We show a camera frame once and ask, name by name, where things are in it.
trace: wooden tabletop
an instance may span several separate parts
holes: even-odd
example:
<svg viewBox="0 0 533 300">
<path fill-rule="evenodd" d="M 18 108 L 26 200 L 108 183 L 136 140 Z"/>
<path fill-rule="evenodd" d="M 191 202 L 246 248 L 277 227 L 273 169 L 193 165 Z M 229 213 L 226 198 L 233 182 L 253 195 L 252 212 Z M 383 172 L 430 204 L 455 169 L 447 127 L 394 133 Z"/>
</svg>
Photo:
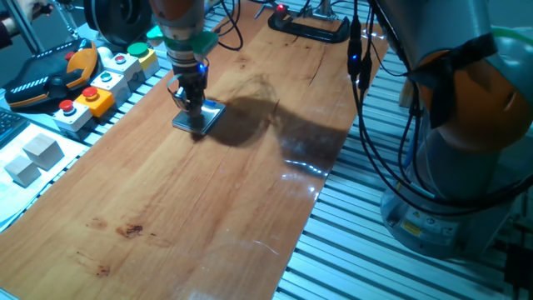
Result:
<svg viewBox="0 0 533 300">
<path fill-rule="evenodd" d="M 346 43 L 275 32 L 270 11 L 253 19 L 258 8 L 243 4 L 240 52 L 209 56 L 207 96 L 227 105 L 210 135 L 172 127 L 164 77 L 0 235 L 0 288 L 21 299 L 271 297 L 356 109 Z"/>
</svg>

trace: green button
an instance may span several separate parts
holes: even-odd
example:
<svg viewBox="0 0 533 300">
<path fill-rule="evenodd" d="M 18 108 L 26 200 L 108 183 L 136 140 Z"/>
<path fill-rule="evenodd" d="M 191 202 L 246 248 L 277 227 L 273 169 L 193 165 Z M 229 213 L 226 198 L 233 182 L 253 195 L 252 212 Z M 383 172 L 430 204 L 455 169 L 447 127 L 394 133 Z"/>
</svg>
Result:
<svg viewBox="0 0 533 300">
<path fill-rule="evenodd" d="M 111 81 L 111 74 L 108 73 L 108 72 L 104 72 L 102 73 L 102 75 L 100 76 L 100 78 L 102 79 L 103 82 L 109 82 Z"/>
<path fill-rule="evenodd" d="M 142 58 L 148 55 L 148 45 L 144 42 L 136 42 L 127 48 L 127 52 L 136 58 Z"/>
</svg>

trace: emergency stop button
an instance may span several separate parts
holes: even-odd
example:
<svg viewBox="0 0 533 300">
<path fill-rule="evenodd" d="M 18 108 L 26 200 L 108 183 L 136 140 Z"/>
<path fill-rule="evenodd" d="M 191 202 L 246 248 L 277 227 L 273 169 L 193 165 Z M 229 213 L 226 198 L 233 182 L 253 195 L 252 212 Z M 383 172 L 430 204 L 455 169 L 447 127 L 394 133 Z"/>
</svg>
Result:
<svg viewBox="0 0 533 300">
<path fill-rule="evenodd" d="M 98 90 L 95 87 L 88 87 L 83 90 L 82 95 L 88 100 L 94 100 L 98 96 Z"/>
<path fill-rule="evenodd" d="M 63 110 L 63 113 L 68 116 L 76 112 L 76 109 L 74 108 L 74 103 L 72 100 L 63 100 L 61 103 L 59 103 L 59 108 Z"/>
</svg>

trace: white block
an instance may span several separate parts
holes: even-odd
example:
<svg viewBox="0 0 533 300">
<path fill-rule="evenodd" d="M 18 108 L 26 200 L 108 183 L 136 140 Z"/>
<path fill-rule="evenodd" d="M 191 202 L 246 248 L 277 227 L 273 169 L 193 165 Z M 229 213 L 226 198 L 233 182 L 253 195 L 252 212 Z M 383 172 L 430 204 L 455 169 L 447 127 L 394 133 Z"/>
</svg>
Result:
<svg viewBox="0 0 533 300">
<path fill-rule="evenodd" d="M 41 169 L 48 171 L 64 157 L 56 140 L 39 133 L 22 148 L 27 156 Z"/>
<path fill-rule="evenodd" d="M 35 163 L 24 156 L 17 156 L 5 169 L 13 181 L 24 188 L 27 188 L 35 179 L 41 176 L 41 172 L 39 172 Z"/>
</svg>

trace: red button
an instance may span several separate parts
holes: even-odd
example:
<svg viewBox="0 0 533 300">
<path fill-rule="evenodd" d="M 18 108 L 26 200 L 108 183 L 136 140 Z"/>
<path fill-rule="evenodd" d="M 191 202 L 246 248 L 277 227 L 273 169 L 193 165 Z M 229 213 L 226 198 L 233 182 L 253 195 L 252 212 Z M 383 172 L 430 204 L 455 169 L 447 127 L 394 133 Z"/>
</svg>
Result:
<svg viewBox="0 0 533 300">
<path fill-rule="evenodd" d="M 65 59 L 69 61 L 74 56 L 74 54 L 76 54 L 74 51 L 67 53 L 67 55 L 65 55 Z"/>
<path fill-rule="evenodd" d="M 119 55 L 119 56 L 115 57 L 115 62 L 118 63 L 118 64 L 125 63 L 126 62 L 126 58 L 123 55 Z"/>
<path fill-rule="evenodd" d="M 61 108 L 65 113 L 68 113 L 74 109 L 74 104 L 72 104 L 72 100 L 64 100 L 59 103 L 59 108 Z"/>
<path fill-rule="evenodd" d="M 88 87 L 83 90 L 82 95 L 85 98 L 94 97 L 98 94 L 98 90 L 95 87 Z"/>
</svg>

